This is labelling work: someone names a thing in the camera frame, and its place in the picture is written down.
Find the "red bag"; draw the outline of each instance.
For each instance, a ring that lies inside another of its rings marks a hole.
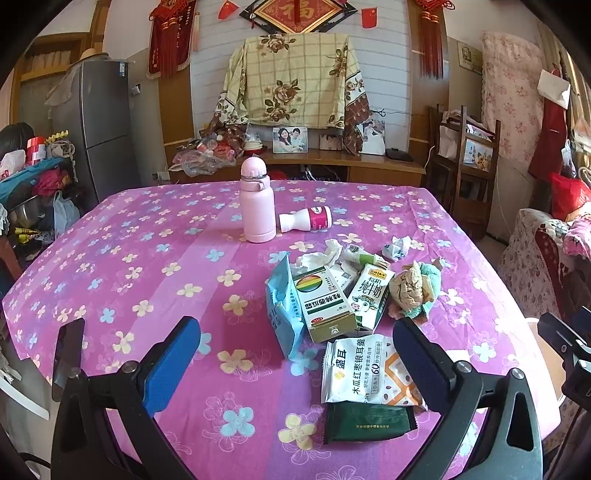
[[[63,190],[70,183],[72,183],[72,179],[68,172],[61,171],[59,168],[52,168],[41,174],[39,181],[33,185],[33,193],[35,195],[50,196],[58,190]]]
[[[591,202],[591,190],[579,179],[568,179],[557,173],[550,173],[552,189],[552,216],[565,221],[569,213]]]

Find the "gray refrigerator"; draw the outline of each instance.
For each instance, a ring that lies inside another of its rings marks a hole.
[[[68,130],[76,147],[75,168],[86,212],[109,195],[141,186],[128,92],[127,62],[91,57],[73,78],[72,96],[51,109],[54,130]]]

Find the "white envelope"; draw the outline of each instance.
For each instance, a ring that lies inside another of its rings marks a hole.
[[[542,97],[552,100],[565,110],[569,108],[570,83],[566,80],[542,70],[538,82],[538,92]]]

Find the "framed photo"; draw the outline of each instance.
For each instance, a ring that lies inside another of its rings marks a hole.
[[[306,153],[308,129],[306,127],[274,127],[273,153]]]
[[[255,0],[241,13],[249,23],[268,34],[328,32],[336,24],[357,12],[346,0],[303,0],[300,22],[291,12],[293,0]]]
[[[363,136],[363,148],[361,149],[361,153],[385,155],[385,125],[384,121],[377,113],[372,114],[366,122],[358,125],[357,128],[361,129],[361,135]]]
[[[482,52],[459,41],[457,52],[460,57],[460,67],[482,75]]]
[[[321,150],[342,150],[343,138],[340,135],[326,135],[320,136]]]

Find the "pink water bottle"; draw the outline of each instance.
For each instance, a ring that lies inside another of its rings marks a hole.
[[[275,238],[275,197],[267,166],[259,157],[247,158],[241,168],[240,208],[244,236],[261,244]]]

